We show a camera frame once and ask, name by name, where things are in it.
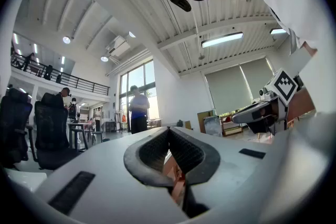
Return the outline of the grey canvas painting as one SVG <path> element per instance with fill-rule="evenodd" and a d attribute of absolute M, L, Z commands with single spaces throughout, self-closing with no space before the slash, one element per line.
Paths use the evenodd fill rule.
<path fill-rule="evenodd" d="M 205 127 L 206 134 L 217 136 L 217 137 L 223 136 L 223 129 L 222 129 L 220 117 L 218 115 L 205 117 L 204 127 Z"/>

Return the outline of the tall glass window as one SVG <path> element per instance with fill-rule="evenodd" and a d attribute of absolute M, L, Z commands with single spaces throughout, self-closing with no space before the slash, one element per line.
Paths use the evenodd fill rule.
<path fill-rule="evenodd" d="M 139 92 L 148 98 L 150 108 L 148 109 L 147 122 L 152 122 L 159 118 L 154 64 L 152 60 L 121 76 L 120 83 L 119 108 L 123 111 L 122 121 L 126 121 L 128 131 L 131 132 L 131 112 L 129 111 L 129 104 L 134 97 L 130 91 L 133 85 L 137 86 Z"/>

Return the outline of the white ceiling air conditioner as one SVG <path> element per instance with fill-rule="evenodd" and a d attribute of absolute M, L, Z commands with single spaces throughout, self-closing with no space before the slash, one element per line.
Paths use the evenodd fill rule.
<path fill-rule="evenodd" d="M 130 49 L 128 42 L 121 36 L 116 38 L 110 43 L 107 48 L 108 54 L 112 57 L 120 57 L 123 53 Z"/>

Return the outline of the white table black legs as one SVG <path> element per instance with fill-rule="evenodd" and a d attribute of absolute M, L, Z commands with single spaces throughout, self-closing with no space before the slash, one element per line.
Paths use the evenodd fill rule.
<path fill-rule="evenodd" d="M 69 130 L 69 148 L 75 149 L 79 152 L 84 152 L 88 150 L 87 138 L 85 136 L 84 126 L 87 126 L 88 123 L 68 123 Z M 82 141 L 84 142 L 84 148 L 78 148 L 78 133 L 82 134 Z"/>

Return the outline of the person's right forearm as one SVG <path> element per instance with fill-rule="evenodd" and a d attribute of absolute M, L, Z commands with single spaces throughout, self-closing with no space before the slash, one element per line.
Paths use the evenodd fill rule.
<path fill-rule="evenodd" d="M 290 122 L 293 119 L 308 113 L 315 109 L 310 94 L 306 88 L 300 89 L 296 92 L 289 102 L 287 121 Z"/>

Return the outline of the grey roller blind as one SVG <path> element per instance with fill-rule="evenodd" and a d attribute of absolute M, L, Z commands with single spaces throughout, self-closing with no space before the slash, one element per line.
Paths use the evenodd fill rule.
<path fill-rule="evenodd" d="M 236 111 L 252 104 L 239 66 L 206 74 L 205 78 L 218 115 Z"/>
<path fill-rule="evenodd" d="M 260 99 L 259 91 L 273 77 L 274 73 L 266 58 L 260 58 L 240 65 L 252 101 Z"/>

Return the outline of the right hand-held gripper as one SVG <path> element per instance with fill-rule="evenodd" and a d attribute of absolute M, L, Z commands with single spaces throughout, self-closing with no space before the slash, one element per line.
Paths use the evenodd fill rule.
<path fill-rule="evenodd" d="M 289 103 L 298 90 L 296 81 L 279 69 L 259 90 L 260 101 L 234 114 L 234 123 L 246 123 L 255 133 L 275 135 L 287 129 Z"/>

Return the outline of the black balcony railing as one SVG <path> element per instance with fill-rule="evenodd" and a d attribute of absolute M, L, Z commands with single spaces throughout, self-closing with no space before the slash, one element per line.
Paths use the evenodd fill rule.
<path fill-rule="evenodd" d="M 108 96 L 109 95 L 109 86 L 104 86 L 99 83 L 91 82 L 82 78 L 78 78 L 76 76 L 72 76 L 70 74 L 61 72 L 53 68 L 51 65 L 47 66 L 42 63 L 38 63 L 34 60 L 30 60 L 27 68 L 25 69 L 25 57 L 19 55 L 18 53 L 14 53 L 11 56 L 11 66 L 27 72 L 29 74 L 35 75 L 36 77 L 43 78 L 48 81 L 55 82 L 57 84 L 61 84 L 63 86 L 101 94 Z"/>

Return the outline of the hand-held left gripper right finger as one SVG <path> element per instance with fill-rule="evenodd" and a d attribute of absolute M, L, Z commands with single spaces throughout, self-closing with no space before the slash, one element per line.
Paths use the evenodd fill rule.
<path fill-rule="evenodd" d="M 269 144 L 232 140 L 171 127 L 169 149 L 185 175 L 183 211 L 196 217 L 236 191 L 256 170 Z"/>

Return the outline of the brown wooden board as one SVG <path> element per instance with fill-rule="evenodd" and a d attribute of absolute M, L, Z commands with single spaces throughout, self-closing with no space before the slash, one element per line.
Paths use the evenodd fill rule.
<path fill-rule="evenodd" d="M 200 112 L 197 114 L 199 129 L 201 133 L 206 133 L 206 125 L 209 124 L 214 119 L 214 111 Z"/>

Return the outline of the black office chair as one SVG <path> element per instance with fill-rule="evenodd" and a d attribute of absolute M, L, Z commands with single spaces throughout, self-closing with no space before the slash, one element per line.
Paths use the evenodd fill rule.
<path fill-rule="evenodd" d="M 80 153 L 70 148 L 67 138 L 68 110 L 60 94 L 45 93 L 35 102 L 36 138 L 29 134 L 33 159 L 40 169 L 57 170 Z"/>
<path fill-rule="evenodd" d="M 11 88 L 0 103 L 0 165 L 13 168 L 28 160 L 26 125 L 32 111 L 28 94 Z"/>

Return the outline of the low wooden shelf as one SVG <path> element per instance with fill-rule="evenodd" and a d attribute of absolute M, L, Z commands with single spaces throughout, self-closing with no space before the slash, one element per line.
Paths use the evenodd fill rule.
<path fill-rule="evenodd" d="M 232 114 L 220 116 L 223 137 L 243 132 L 242 126 L 238 123 L 234 123 L 232 117 Z"/>

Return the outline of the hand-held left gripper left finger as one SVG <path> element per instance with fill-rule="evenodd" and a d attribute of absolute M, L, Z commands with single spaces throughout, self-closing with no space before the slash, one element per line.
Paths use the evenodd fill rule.
<path fill-rule="evenodd" d="M 123 156 L 135 142 L 166 128 L 100 143 L 55 170 L 35 194 L 49 202 L 79 172 L 95 175 L 70 212 L 71 218 L 182 218 L 166 188 L 145 186 L 125 168 Z"/>

